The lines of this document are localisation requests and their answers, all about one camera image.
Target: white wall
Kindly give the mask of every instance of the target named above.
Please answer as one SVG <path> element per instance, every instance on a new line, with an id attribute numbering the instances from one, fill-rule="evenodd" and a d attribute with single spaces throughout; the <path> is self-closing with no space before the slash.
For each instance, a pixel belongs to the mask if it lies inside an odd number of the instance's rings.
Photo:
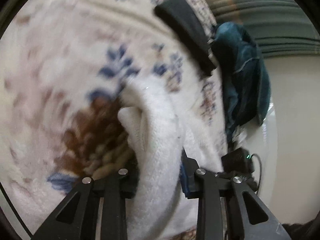
<path id="1" fill-rule="evenodd" d="M 320 210 L 320 56 L 265 60 L 276 110 L 278 159 L 270 209 L 280 222 Z"/>

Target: dark teal fabric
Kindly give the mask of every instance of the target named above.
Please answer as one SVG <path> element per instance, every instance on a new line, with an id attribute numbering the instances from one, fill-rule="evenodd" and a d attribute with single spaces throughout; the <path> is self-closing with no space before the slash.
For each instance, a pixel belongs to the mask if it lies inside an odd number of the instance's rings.
<path id="1" fill-rule="evenodd" d="M 270 81 L 260 49 L 242 25 L 220 25 L 211 50 L 222 71 L 223 105 L 228 142 L 238 125 L 257 116 L 262 125 L 270 103 Z"/>
<path id="2" fill-rule="evenodd" d="M 211 9 L 218 23 L 243 25 L 264 57 L 320 53 L 320 36 L 294 0 L 222 0 Z"/>

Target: white towel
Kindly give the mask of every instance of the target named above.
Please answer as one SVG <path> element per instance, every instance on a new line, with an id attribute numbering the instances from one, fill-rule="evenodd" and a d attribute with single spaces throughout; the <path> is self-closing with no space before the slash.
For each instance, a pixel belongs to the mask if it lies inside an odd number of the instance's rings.
<path id="1" fill-rule="evenodd" d="M 180 109 L 155 76 L 127 80 L 118 118 L 129 134 L 140 179 L 127 210 L 128 239 L 166 239 L 196 225 L 197 200 L 184 197 L 179 182 L 182 147 L 201 167 L 222 171 L 202 120 Z"/>

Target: blue fabric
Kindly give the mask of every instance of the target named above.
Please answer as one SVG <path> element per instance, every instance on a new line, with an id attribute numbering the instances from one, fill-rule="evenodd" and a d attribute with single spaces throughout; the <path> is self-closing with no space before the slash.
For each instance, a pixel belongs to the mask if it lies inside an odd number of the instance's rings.
<path id="1" fill-rule="evenodd" d="M 212 52 L 222 69 L 226 134 L 230 142 L 238 125 L 255 116 L 262 125 L 270 103 L 270 81 L 260 49 L 243 26 L 233 22 L 221 24 Z"/>
<path id="2" fill-rule="evenodd" d="M 63 190 L 66 194 L 72 190 L 76 180 L 77 177 L 72 177 L 60 172 L 55 172 L 47 178 L 47 181 L 52 183 L 52 188 Z"/>

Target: floral blanket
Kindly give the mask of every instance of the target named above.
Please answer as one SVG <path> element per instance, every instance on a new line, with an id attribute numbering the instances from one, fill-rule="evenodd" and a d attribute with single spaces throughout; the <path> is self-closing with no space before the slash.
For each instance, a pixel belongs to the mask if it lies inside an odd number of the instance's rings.
<path id="1" fill-rule="evenodd" d="M 134 154 L 117 120 L 129 76 L 165 79 L 226 153 L 219 69 L 201 77 L 153 14 L 161 1 L 29 0 L 1 38 L 0 180 L 31 232 L 79 178 L 107 176 Z M 205 0 L 187 1 L 211 36 Z"/>

